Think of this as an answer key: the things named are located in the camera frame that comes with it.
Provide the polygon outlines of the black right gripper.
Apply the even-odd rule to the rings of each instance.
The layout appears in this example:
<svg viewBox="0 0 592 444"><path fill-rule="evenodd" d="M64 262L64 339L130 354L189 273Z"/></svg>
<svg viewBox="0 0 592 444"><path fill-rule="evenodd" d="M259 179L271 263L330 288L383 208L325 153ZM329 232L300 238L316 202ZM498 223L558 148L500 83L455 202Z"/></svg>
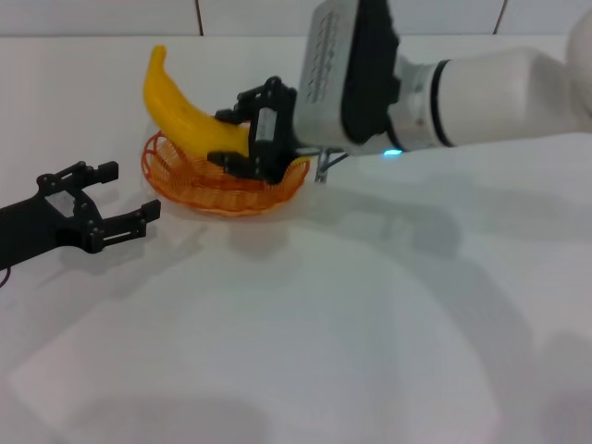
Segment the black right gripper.
<svg viewBox="0 0 592 444"><path fill-rule="evenodd" d="M207 161L237 179L278 184L296 159L298 143L292 127L296 98L296 90L280 77L240 92L236 104L216 111L215 119L231 125L250 122L249 155L210 152Z"/></svg>

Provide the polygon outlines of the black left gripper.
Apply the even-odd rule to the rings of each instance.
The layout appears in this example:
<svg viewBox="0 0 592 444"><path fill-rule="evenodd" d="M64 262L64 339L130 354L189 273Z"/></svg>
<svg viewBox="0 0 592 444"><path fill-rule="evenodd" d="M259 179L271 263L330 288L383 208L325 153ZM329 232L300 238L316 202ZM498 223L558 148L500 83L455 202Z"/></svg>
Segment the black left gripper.
<svg viewBox="0 0 592 444"><path fill-rule="evenodd" d="M161 202L152 200L130 213L102 219L84 189L118 179L118 163L98 167L78 162L56 173L37 178L38 191L31 198L1 209L1 267L18 265L60 247L76 247L99 253L105 247L144 238L149 223L161 216ZM51 198L64 193L73 200L65 216Z"/></svg>

